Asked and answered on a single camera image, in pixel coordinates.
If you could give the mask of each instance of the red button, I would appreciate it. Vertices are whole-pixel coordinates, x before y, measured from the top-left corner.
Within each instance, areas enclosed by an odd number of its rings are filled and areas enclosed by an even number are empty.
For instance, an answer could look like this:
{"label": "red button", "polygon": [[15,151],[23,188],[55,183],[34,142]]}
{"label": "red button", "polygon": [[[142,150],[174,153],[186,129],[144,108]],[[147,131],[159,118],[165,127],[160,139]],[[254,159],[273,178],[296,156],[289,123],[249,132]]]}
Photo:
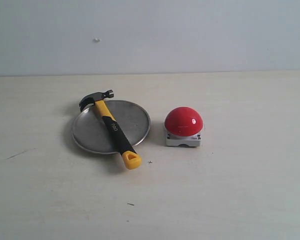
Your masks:
{"label": "red button", "polygon": [[194,109],[181,106],[173,109],[166,116],[164,126],[173,135],[189,137],[199,133],[204,122]]}

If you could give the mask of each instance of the scratch on table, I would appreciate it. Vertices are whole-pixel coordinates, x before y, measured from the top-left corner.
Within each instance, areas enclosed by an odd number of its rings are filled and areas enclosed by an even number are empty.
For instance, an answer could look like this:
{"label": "scratch on table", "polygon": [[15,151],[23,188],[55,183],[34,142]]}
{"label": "scratch on table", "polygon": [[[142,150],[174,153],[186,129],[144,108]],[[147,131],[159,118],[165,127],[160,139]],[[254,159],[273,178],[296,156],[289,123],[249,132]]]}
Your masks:
{"label": "scratch on table", "polygon": [[26,150],[23,150],[22,152],[19,152],[19,153],[15,154],[15,155],[12,155],[12,156],[10,156],[10,157],[4,159],[4,160],[12,159],[12,158],[14,158],[14,157],[16,157],[16,156],[19,156],[19,155],[21,155],[21,154],[25,154],[26,152],[29,152],[29,151],[34,150],[34,149],[35,149],[35,148],[33,148],[33,149],[28,149],[28,150],[27,150],[27,149],[26,149]]}

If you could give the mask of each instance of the hammer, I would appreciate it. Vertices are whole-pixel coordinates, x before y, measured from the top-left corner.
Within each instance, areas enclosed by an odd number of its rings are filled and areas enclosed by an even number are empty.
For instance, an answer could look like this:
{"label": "hammer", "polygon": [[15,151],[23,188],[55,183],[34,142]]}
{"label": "hammer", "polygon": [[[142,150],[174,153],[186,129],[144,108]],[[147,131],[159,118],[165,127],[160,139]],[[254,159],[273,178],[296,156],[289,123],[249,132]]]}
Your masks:
{"label": "hammer", "polygon": [[125,167],[127,169],[136,169],[141,165],[142,159],[131,146],[126,135],[120,128],[114,116],[112,116],[104,101],[105,98],[113,97],[114,92],[112,90],[89,94],[80,101],[80,111],[82,112],[88,104],[95,105],[96,109],[99,111],[102,117],[102,120],[110,134],[114,145],[117,147],[122,156]]}

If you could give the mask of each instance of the round metal tray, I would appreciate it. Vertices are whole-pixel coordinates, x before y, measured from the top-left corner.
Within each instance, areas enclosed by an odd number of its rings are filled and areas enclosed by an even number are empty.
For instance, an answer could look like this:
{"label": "round metal tray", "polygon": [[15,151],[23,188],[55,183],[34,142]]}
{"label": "round metal tray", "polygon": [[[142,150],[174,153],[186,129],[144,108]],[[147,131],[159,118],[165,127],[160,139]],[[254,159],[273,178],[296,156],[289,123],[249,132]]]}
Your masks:
{"label": "round metal tray", "polygon": [[[151,120],[141,106],[125,100],[107,100],[105,104],[132,146],[145,139],[150,130]],[[74,142],[88,152],[104,155],[118,153],[94,105],[83,110],[75,118],[71,133]]]}

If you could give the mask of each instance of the white tabletop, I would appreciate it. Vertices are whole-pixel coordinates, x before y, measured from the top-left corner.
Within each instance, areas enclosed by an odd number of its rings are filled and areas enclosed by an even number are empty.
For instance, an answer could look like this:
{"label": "white tabletop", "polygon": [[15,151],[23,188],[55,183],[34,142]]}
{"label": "white tabletop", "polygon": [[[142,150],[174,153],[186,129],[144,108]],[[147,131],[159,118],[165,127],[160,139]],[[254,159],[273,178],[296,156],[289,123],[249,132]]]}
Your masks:
{"label": "white tabletop", "polygon": [[[79,101],[150,115],[142,165],[85,153]],[[175,107],[202,146],[165,146]],[[300,71],[0,77],[0,240],[300,240]]]}

